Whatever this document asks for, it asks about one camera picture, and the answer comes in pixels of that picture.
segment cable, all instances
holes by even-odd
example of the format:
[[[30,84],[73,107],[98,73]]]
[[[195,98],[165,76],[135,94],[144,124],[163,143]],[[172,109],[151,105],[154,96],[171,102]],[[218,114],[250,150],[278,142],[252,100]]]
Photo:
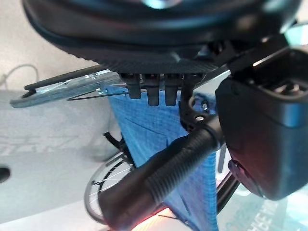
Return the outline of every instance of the cable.
[[[115,95],[127,95],[127,94],[128,94],[128,92],[122,92],[122,93],[112,93],[112,94],[106,94],[106,95],[96,95],[96,96],[90,96],[90,97],[84,97],[84,98],[78,98],[79,96],[82,96],[82,95],[78,95],[78,96],[74,96],[72,98],[67,99],[67,101],[88,100],[88,99],[95,99],[95,98],[115,96]]]
[[[179,220],[178,218],[174,218],[174,217],[170,217],[170,216],[166,216],[166,215],[156,214],[155,216],[159,216],[159,217],[163,217],[163,218],[170,218],[170,219],[174,219],[174,220]]]
[[[12,70],[10,70],[7,74],[3,74],[2,75],[2,79],[0,80],[0,86],[2,86],[3,84],[5,85],[5,88],[8,89],[8,85],[7,85],[7,82],[6,80],[11,76],[11,74],[13,72],[15,72],[16,70],[22,68],[22,67],[32,67],[35,71],[35,74],[36,74],[36,82],[39,81],[39,72],[38,72],[38,69],[32,65],[32,64],[22,64],[22,65],[18,65],[16,67],[14,67]]]

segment blue fabric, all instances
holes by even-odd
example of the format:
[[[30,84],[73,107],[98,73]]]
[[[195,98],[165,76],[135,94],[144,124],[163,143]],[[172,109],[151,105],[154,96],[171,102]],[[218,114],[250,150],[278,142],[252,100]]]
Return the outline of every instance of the blue fabric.
[[[110,86],[108,93],[122,90]],[[158,107],[148,106],[146,93],[141,94],[140,100],[120,95],[109,97],[109,101],[137,166],[165,149],[176,138],[187,135],[180,125],[178,104],[165,106],[163,91],[160,92]],[[207,97],[207,101],[215,109],[215,100]],[[217,231],[215,154],[210,155],[164,202],[194,231]]]

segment black plastic housing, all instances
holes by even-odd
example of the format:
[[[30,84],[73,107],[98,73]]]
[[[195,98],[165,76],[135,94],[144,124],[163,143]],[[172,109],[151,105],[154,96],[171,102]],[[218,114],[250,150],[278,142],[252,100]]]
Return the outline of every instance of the black plastic housing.
[[[271,200],[308,183],[307,63],[307,53],[289,50],[254,75],[227,78],[216,91],[232,173]],[[279,92],[286,84],[298,92]]]
[[[284,32],[301,0],[23,0],[34,29],[59,49],[118,73],[208,73],[212,43],[255,44]]]

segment black case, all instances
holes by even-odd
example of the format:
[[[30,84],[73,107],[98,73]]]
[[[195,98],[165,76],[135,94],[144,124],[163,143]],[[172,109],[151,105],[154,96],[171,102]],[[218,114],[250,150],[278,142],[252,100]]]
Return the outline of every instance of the black case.
[[[216,91],[230,170],[251,192],[271,200],[308,182],[307,61],[305,52],[293,50],[265,69],[271,85],[230,77]],[[276,93],[271,87],[279,83],[298,84],[301,92]]]

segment black handle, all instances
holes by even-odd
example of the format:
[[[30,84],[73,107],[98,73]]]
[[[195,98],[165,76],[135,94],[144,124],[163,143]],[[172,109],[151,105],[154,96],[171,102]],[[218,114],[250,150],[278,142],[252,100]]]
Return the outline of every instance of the black handle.
[[[77,70],[77,71],[72,71],[72,72],[68,72],[59,76],[55,76],[49,79],[45,79],[42,81],[39,81],[37,83],[33,83],[33,84],[29,84],[25,86],[25,90],[35,90],[37,88],[41,88],[41,87],[45,87],[51,84],[56,84],[56,83],[60,83],[60,82],[65,82],[68,81],[70,79],[74,79],[74,78],[78,78],[78,77],[82,77],[85,75],[90,75],[99,71],[103,71],[106,70],[106,67],[104,67],[103,65],[96,65],[96,66],[91,66],[91,67],[87,67],[81,70]]]
[[[110,228],[131,230],[220,148],[218,118],[211,124],[214,126],[209,129],[195,130],[176,139],[118,184],[99,194],[99,205]]]

